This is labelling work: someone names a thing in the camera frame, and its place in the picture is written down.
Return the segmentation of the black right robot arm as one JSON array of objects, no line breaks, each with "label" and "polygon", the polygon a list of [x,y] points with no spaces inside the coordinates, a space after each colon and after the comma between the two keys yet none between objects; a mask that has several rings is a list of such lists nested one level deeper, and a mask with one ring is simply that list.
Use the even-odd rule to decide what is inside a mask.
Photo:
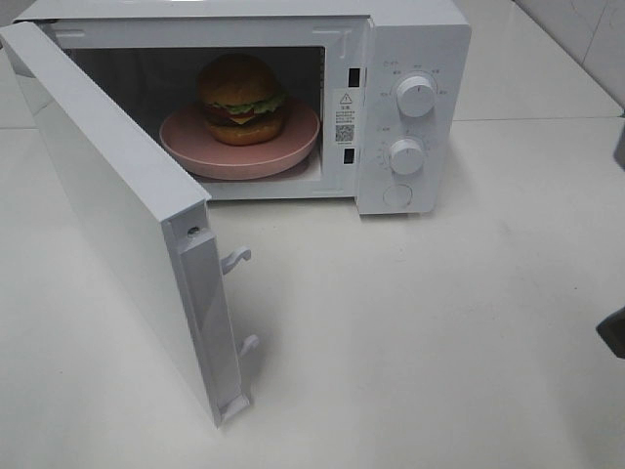
[{"label": "black right robot arm", "polygon": [[[616,149],[614,160],[624,169],[624,133],[621,133]],[[619,359],[624,359],[624,308],[607,316],[601,321],[596,330],[610,351]]]}]

